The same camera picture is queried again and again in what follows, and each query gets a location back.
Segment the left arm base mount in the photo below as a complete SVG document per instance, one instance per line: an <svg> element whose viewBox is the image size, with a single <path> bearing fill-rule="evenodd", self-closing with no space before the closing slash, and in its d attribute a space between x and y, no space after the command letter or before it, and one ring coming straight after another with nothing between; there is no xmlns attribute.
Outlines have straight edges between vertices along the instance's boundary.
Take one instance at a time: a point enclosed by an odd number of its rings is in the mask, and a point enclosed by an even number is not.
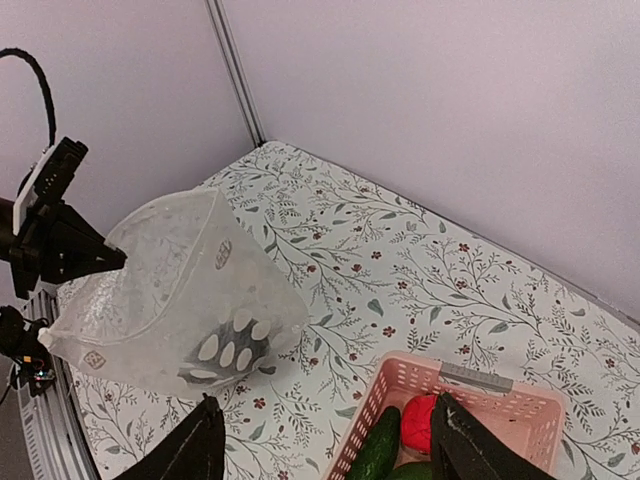
<svg viewBox="0 0 640 480"><path fill-rule="evenodd" d="M1 307L1 355L18 367L13 388L26 384L32 398L43 394L56 379L52 356L38 340L40 331L50 325L45 318L30 320L12 306Z"/></svg>

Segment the clear zip top bag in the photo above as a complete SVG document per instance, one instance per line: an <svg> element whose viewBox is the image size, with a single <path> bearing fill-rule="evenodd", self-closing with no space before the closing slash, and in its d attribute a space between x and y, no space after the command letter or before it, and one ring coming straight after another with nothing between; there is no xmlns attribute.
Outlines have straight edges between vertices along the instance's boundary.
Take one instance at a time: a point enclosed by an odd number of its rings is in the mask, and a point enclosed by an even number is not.
<svg viewBox="0 0 640 480"><path fill-rule="evenodd" d="M83 278L38 336L85 374L197 398L228 382L193 385L178 370L221 325L269 321L271 353L262 366L292 347L307 322L303 299L217 189L157 198L107 241L126 253L124 267Z"/></svg>

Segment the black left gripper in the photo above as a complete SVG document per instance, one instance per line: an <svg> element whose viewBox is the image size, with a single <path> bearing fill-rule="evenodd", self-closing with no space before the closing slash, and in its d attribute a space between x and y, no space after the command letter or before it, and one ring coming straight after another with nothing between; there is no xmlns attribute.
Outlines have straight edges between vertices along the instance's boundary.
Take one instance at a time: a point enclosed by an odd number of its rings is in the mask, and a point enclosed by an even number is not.
<svg viewBox="0 0 640 480"><path fill-rule="evenodd" d="M124 267L125 253L109 246L70 205L34 206L18 234L13 207L13 201L1 199L1 260L10 265L17 298L28 299L39 281L60 285Z"/></svg>

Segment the pink plastic basket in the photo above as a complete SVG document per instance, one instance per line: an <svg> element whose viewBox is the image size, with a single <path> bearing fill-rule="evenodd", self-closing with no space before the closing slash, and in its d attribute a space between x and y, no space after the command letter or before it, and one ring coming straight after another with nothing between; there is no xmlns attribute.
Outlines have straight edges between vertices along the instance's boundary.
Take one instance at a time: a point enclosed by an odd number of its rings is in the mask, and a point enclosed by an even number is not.
<svg viewBox="0 0 640 480"><path fill-rule="evenodd" d="M564 414L549 390L392 351L324 476L550 479Z"/></svg>

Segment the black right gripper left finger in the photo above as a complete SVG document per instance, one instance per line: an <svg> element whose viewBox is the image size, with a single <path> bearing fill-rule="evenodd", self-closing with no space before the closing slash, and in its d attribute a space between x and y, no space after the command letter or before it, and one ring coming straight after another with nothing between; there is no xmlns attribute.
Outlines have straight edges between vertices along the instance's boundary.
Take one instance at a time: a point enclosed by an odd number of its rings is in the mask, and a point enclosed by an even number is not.
<svg viewBox="0 0 640 480"><path fill-rule="evenodd" d="M222 480L226 429L218 400L203 400L148 455L117 480Z"/></svg>

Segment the green avocado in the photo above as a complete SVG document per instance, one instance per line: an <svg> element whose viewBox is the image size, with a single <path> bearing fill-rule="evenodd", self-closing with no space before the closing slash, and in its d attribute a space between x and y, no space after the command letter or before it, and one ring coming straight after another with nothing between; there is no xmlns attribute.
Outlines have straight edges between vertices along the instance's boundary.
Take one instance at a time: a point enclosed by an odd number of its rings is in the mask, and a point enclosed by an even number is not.
<svg viewBox="0 0 640 480"><path fill-rule="evenodd" d="M432 480L430 462L409 462L394 468L386 480Z"/></svg>

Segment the dark purple eggplant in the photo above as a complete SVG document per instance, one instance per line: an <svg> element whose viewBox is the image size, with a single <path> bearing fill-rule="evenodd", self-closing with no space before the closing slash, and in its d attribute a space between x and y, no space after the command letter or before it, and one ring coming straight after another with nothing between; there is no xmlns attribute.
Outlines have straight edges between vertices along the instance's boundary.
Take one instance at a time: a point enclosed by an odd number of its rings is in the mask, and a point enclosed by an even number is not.
<svg viewBox="0 0 640 480"><path fill-rule="evenodd" d="M184 360L178 376L189 384L217 386L259 367L271 353L271 323L251 319L237 330L221 325Z"/></svg>

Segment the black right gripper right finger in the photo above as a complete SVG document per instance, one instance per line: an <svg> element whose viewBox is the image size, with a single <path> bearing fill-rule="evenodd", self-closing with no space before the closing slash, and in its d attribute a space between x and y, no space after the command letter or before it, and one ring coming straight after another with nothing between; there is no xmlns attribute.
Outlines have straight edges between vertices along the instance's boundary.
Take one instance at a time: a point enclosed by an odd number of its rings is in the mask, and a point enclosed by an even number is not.
<svg viewBox="0 0 640 480"><path fill-rule="evenodd" d="M444 392L431 417L435 479L551 479L558 396Z"/></svg>

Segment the green cucumber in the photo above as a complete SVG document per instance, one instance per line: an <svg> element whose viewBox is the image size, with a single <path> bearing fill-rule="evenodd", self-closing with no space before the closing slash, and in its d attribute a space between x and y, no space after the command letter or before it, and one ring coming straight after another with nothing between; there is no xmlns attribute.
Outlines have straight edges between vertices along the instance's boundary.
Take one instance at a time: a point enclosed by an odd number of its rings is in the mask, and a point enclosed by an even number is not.
<svg viewBox="0 0 640 480"><path fill-rule="evenodd" d="M395 406L387 407L367 435L346 479L385 479L393 470L401 436L401 412Z"/></svg>

